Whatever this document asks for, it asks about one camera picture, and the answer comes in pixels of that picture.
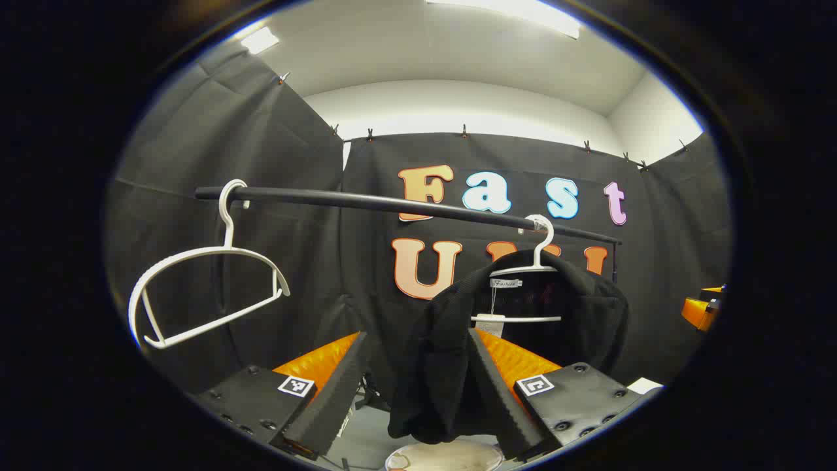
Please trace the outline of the white round laundry hamper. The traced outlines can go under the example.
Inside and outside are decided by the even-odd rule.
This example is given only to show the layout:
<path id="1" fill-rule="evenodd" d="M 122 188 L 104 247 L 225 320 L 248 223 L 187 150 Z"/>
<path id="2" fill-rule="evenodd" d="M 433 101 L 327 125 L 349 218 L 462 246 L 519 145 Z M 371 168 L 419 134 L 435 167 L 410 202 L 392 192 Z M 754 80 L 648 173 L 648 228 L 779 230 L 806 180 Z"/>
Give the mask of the white round laundry hamper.
<path id="1" fill-rule="evenodd" d="M 505 461 L 499 447 L 470 440 L 407 444 L 392 452 L 385 471 L 496 471 Z"/>

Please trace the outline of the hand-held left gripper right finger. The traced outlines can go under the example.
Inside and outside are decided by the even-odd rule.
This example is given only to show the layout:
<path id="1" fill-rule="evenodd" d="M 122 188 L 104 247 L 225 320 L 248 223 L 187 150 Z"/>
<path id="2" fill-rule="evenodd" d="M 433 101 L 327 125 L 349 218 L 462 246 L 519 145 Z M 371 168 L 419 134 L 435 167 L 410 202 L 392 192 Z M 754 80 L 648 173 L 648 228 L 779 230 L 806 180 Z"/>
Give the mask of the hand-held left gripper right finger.
<path id="1" fill-rule="evenodd" d="M 481 329 L 468 334 L 470 371 L 506 458 L 531 459 L 586 440 L 660 392 L 637 393 L 585 362 L 556 366 Z"/>

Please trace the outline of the black clothes rack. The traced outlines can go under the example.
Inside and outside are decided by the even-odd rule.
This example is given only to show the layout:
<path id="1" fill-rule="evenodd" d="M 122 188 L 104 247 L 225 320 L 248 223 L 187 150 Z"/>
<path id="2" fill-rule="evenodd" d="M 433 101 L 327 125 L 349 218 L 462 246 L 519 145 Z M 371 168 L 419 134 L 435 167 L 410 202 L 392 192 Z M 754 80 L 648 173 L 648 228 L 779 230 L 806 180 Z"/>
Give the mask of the black clothes rack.
<path id="1" fill-rule="evenodd" d="M 489 224 L 489 226 L 504 226 L 526 230 L 526 232 L 546 232 L 553 230 L 560 236 L 579 237 L 620 245 L 621 239 L 610 237 L 594 232 L 584 232 L 559 226 L 550 221 L 545 223 L 535 222 L 529 218 L 509 217 L 508 215 L 497 215 L 472 211 L 451 205 L 439 205 L 438 203 L 422 203 L 419 201 L 394 199 L 382 196 L 365 196 L 364 194 L 343 193 L 321 190 L 293 190 L 293 188 L 266 188 L 266 187 L 239 187 L 231 190 L 230 197 L 233 200 L 248 201 L 278 201 L 282 203 L 298 203 L 299 205 L 321 205 L 330 207 L 365 209 L 365 211 L 382 211 L 389 213 L 409 213 L 424 215 L 424 217 L 453 218 L 466 222 Z"/>

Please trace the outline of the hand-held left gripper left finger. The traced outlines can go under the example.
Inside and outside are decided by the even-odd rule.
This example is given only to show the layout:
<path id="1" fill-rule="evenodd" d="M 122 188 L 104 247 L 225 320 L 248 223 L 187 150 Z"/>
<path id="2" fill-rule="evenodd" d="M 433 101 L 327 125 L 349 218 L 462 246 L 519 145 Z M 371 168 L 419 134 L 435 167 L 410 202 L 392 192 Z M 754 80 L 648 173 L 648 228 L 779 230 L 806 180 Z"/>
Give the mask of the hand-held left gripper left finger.
<path id="1" fill-rule="evenodd" d="M 255 442 L 316 460 L 343 430 L 370 345 L 356 332 L 274 369 L 247 366 L 194 400 Z"/>

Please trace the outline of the small ceiling light panel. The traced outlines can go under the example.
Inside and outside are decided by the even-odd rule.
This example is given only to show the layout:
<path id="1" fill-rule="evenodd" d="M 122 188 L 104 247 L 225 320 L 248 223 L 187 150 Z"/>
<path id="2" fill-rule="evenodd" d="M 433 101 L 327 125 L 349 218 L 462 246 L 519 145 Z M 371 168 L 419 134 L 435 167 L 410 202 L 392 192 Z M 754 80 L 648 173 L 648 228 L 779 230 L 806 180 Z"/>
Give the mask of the small ceiling light panel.
<path id="1" fill-rule="evenodd" d="M 246 48 L 249 54 L 261 54 L 269 48 L 278 45 L 280 39 L 270 30 L 269 27 L 261 27 L 250 35 L 240 39 L 240 44 Z"/>

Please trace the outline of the long ceiling light panel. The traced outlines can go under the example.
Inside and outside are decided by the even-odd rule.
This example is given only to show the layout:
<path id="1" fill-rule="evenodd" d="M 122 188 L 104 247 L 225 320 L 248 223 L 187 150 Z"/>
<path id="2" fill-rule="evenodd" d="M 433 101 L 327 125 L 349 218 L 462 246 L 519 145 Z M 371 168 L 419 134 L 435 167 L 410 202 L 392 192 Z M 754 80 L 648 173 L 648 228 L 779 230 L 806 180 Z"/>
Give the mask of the long ceiling light panel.
<path id="1" fill-rule="evenodd" d="M 578 40 L 582 27 L 576 18 L 540 0 L 424 0 L 424 2 L 500 13 L 547 27 L 573 40 Z"/>

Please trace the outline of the black backdrop cloth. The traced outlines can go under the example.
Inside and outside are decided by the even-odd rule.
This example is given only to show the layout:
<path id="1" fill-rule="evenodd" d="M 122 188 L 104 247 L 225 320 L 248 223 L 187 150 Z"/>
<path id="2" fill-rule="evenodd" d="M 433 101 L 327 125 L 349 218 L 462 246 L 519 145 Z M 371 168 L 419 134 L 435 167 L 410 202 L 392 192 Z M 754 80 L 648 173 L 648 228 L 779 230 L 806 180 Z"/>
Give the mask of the black backdrop cloth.
<path id="1" fill-rule="evenodd" d="M 621 239 L 620 247 L 557 235 L 562 258 L 616 278 L 627 314 L 573 335 L 586 354 L 563 354 L 555 324 L 509 326 L 504 337 L 557 362 L 603 361 L 619 381 L 668 382 L 702 337 L 681 318 L 686 297 L 720 285 L 732 248 L 730 199 L 710 136 L 702 134 L 645 172 L 624 158 L 521 136 L 388 134 L 344 144 L 325 120 L 263 60 L 240 46 L 206 54 L 180 74 L 129 140 L 107 206 L 107 267 L 116 306 L 128 310 L 141 274 L 158 260 L 220 245 L 218 203 L 200 186 L 242 179 L 250 187 L 403 197 L 398 171 L 449 166 L 444 205 L 462 205 L 466 179 L 487 171 L 506 181 L 510 215 L 546 215 L 546 184 L 578 185 L 580 210 L 565 226 Z M 278 366 L 355 331 L 375 346 L 373 379 L 386 396 L 410 326 L 435 293 L 490 264 L 493 254 L 532 249 L 532 233 L 451 218 L 400 221 L 395 213 L 301 203 L 230 203 L 233 244 L 268 257 L 289 297 L 159 351 L 141 349 L 180 388 L 196 393 L 245 366 Z"/>

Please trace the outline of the white plastic hanger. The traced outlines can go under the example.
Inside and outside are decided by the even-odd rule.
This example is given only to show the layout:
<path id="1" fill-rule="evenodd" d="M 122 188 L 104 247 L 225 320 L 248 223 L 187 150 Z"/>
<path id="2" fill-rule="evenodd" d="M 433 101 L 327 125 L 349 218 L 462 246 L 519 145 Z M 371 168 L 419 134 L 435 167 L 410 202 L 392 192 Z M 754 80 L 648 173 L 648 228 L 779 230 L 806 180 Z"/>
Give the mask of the white plastic hanger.
<path id="1" fill-rule="evenodd" d="M 512 274 L 528 273 L 528 272 L 556 272 L 553 266 L 541 265 L 541 253 L 547 245 L 549 245 L 555 236 L 555 229 L 553 224 L 547 220 L 543 215 L 529 215 L 527 220 L 531 220 L 534 224 L 533 232 L 546 232 L 546 238 L 536 245 L 533 251 L 533 263 L 529 266 L 514 266 L 514 268 L 506 268 L 503 270 L 493 271 L 490 274 L 490 285 L 493 288 L 511 287 L 509 279 L 503 279 Z M 492 295 L 490 313 L 478 314 L 478 316 L 471 316 L 470 320 L 475 323 L 487 324 L 544 324 L 550 322 L 559 322 L 562 320 L 561 316 L 538 317 L 538 318 L 506 318 L 494 313 L 494 304 L 496 304 L 496 296 Z"/>
<path id="2" fill-rule="evenodd" d="M 156 264 L 150 266 L 138 278 L 137 282 L 133 286 L 131 295 L 129 295 L 128 302 L 129 333 L 131 333 L 134 343 L 137 346 L 140 346 L 142 342 L 145 342 L 152 348 L 161 351 L 162 349 L 167 349 L 179 345 L 180 343 L 183 343 L 186 340 L 194 339 L 195 337 L 210 332 L 213 329 L 230 324 L 231 322 L 233 322 L 233 320 L 243 318 L 243 316 L 249 313 L 253 313 L 256 310 L 259 310 L 260 308 L 272 304 L 272 302 L 279 300 L 281 297 L 290 297 L 291 292 L 289 284 L 287 283 L 287 280 L 285 279 L 280 268 L 278 268 L 278 266 L 276 266 L 276 264 L 272 262 L 272 260 L 264 256 L 263 254 L 256 253 L 255 251 L 251 251 L 248 249 L 243 249 L 241 247 L 236 247 L 236 245 L 233 244 L 234 221 L 230 215 L 228 203 L 230 202 L 232 192 L 234 190 L 239 190 L 240 188 L 246 190 L 246 188 L 248 188 L 248 185 L 245 184 L 245 181 L 241 179 L 234 179 L 230 180 L 230 182 L 225 184 L 224 187 L 222 187 L 222 190 L 220 191 L 218 198 L 218 215 L 221 218 L 222 223 L 224 223 L 224 241 L 221 245 L 211 245 L 211 247 L 201 247 L 197 249 L 183 251 L 182 253 L 173 254 L 172 256 L 168 256 L 167 258 L 159 260 Z M 270 269 L 271 283 L 270 296 L 264 300 L 256 302 L 256 304 L 244 307 L 233 313 L 228 313 L 224 316 L 221 316 L 221 318 L 208 322 L 207 324 L 202 324 L 195 328 L 188 329 L 188 331 L 170 336 L 168 338 L 165 337 L 165 335 L 162 334 L 158 322 L 156 321 L 156 317 L 152 309 L 152 306 L 150 306 L 150 298 L 148 295 L 148 286 L 150 282 L 154 281 L 155 278 L 157 278 L 159 274 L 161 274 L 165 270 L 172 268 L 177 264 L 186 262 L 187 260 L 201 258 L 204 256 L 224 256 L 225 254 L 230 254 L 230 256 L 243 256 L 245 258 L 259 260 L 260 262 L 264 263 L 264 265 L 268 266 L 268 268 Z M 137 310 L 140 305 L 143 305 L 146 317 L 150 322 L 150 327 L 152 327 L 153 334 L 156 335 L 154 339 L 147 335 L 140 337 L 140 335 L 138 334 Z"/>

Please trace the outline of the black knit garment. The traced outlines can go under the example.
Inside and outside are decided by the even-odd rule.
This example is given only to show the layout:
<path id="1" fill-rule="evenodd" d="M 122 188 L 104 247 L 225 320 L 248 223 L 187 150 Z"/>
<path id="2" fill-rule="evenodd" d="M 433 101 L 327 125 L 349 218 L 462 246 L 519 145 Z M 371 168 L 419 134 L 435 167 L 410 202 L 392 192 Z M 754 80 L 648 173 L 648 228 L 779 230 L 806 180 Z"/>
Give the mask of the black knit garment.
<path id="1" fill-rule="evenodd" d="M 440 292 L 407 333 L 389 402 L 392 438 L 437 444 L 499 432 L 500 407 L 473 375 L 473 314 L 521 318 L 503 328 L 504 338 L 559 366 L 585 362 L 603 373 L 615 367 L 630 320 L 628 299 L 615 283 L 568 266 L 513 274 L 519 286 L 493 287 L 491 272 L 473 272 Z"/>

